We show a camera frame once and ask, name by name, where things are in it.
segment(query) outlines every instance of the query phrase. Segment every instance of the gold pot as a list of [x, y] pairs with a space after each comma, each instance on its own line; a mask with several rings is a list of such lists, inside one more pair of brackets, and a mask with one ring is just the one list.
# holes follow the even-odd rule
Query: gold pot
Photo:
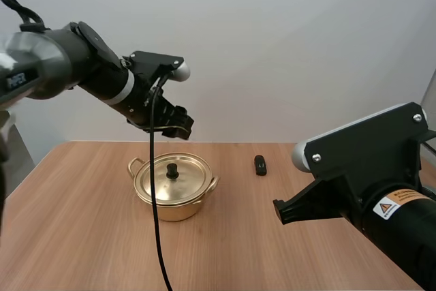
[[[127, 171], [136, 194], [150, 205], [150, 162], [133, 158]], [[212, 177], [206, 161], [190, 153], [167, 153], [155, 158], [157, 215], [163, 221], [182, 221], [197, 213], [219, 177]]]

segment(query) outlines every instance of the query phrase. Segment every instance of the black mount bracket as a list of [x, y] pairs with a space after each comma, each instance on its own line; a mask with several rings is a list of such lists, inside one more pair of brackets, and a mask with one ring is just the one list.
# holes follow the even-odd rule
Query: black mount bracket
[[277, 216], [283, 224], [345, 217], [359, 227], [376, 195], [422, 190], [420, 145], [434, 137], [421, 106], [409, 103], [308, 142], [305, 158], [315, 180], [288, 201], [274, 200]]

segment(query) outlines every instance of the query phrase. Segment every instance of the black cable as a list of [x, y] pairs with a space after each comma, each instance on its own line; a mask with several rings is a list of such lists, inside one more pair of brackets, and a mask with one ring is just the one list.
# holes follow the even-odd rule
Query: black cable
[[162, 90], [162, 86], [167, 81], [169, 75], [163, 76], [157, 83], [156, 89], [151, 98], [150, 110], [150, 188], [151, 188], [151, 206], [153, 208], [153, 219], [155, 221], [156, 248], [157, 256], [159, 257], [159, 265], [161, 267], [163, 280], [165, 281], [168, 291], [172, 291], [170, 280], [168, 279], [164, 257], [162, 256], [161, 237], [159, 233], [159, 218], [157, 216], [156, 190], [155, 190], [155, 102], [156, 98]]

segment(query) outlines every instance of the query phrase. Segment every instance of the orange warning sticker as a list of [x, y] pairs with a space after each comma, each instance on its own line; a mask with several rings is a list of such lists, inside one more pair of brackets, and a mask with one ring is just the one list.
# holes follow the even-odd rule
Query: orange warning sticker
[[391, 192], [386, 197], [391, 199], [393, 202], [396, 202], [400, 206], [403, 204], [407, 204], [409, 201], [417, 200], [417, 199], [429, 199], [426, 196], [420, 194], [415, 190], [410, 189], [400, 189], [394, 192]]
[[389, 219], [401, 206], [412, 200], [429, 199], [415, 190], [400, 189], [384, 196], [373, 208], [374, 213]]
[[380, 204], [381, 211], [383, 211], [383, 213], [385, 213], [391, 206], [391, 204]]

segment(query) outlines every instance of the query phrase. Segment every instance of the black small object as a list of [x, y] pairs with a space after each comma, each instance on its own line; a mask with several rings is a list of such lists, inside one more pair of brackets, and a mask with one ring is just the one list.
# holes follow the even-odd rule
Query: black small object
[[266, 162], [264, 156], [257, 155], [256, 157], [254, 157], [254, 166], [256, 168], [257, 175], [266, 175]]
[[177, 164], [168, 164], [166, 166], [166, 170], [166, 177], [168, 177], [170, 180], [175, 180], [178, 178]]

